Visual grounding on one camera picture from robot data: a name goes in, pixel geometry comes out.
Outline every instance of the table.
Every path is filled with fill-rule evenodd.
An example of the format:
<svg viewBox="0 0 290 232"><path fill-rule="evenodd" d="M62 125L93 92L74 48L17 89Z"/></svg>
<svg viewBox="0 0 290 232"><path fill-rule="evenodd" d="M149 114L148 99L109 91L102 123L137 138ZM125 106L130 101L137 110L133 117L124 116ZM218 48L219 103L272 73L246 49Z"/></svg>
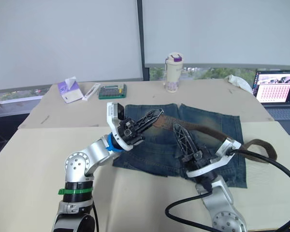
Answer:
<svg viewBox="0 0 290 232"><path fill-rule="evenodd" d="M185 104L203 110L228 115L239 115L242 122L273 121L273 118L256 98L233 86L224 79L181 81L176 93L163 89L161 81L125 82L128 87L125 99L99 100L97 95L88 101L66 104L57 85L41 99L19 128L63 128L107 126L106 103L110 101L127 104ZM86 93L93 83L79 83Z"/></svg>
<svg viewBox="0 0 290 232"><path fill-rule="evenodd" d="M270 142L278 161L290 169L290 138L278 122L243 122L242 131L245 142ZM0 153L0 232L50 231L62 199L57 191L64 187L65 159L109 132L108 127L19 129ZM248 229L282 225L290 219L290 180L270 164L247 160L246 165L248 189L230 190ZM180 177L111 165L95 173L93 197L102 232L200 231L164 215L168 204L193 195L194 184ZM172 213L211 224L202 201L178 206Z"/></svg>

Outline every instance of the laptop keyboard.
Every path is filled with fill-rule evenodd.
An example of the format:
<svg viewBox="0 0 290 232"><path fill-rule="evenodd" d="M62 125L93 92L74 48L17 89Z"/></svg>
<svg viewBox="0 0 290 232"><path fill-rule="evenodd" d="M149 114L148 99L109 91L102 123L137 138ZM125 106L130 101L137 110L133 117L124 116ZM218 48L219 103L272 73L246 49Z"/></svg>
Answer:
<svg viewBox="0 0 290 232"><path fill-rule="evenodd" d="M267 112L276 120L290 120L290 108L289 109L284 109L284 108L279 108L279 109L271 109L267 108Z"/></svg>

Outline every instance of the jeans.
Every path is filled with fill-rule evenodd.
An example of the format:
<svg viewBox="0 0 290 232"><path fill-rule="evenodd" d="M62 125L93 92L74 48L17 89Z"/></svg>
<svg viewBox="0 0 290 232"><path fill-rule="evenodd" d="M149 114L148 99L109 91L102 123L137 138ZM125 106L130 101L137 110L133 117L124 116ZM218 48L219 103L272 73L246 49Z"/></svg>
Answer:
<svg viewBox="0 0 290 232"><path fill-rule="evenodd" d="M223 115L192 108L181 104L168 105L127 105L125 117L138 120L153 109L162 108L164 114L179 118L191 123L198 123L225 134L243 143L242 128L239 116ZM194 142L205 144L213 153L222 144L211 136L198 131L190 131ZM151 127L143 133L145 140L135 146L131 151L124 151L114 160L113 166L143 171L159 176L181 176L190 179L186 175L186 168L182 165L180 148L172 131ZM235 155L231 161L216 169L222 175L229 187L247 188L245 158Z"/></svg>

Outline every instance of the white roller blind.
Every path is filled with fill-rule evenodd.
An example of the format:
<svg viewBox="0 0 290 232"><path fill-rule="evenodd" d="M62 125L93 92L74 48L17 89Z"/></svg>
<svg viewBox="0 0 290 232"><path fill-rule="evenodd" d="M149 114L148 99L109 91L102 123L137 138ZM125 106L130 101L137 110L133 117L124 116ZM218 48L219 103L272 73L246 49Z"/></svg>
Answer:
<svg viewBox="0 0 290 232"><path fill-rule="evenodd" d="M143 0L145 65L290 67L290 0Z"/></svg>
<svg viewBox="0 0 290 232"><path fill-rule="evenodd" d="M0 89L142 78L135 0L0 0Z"/></svg>

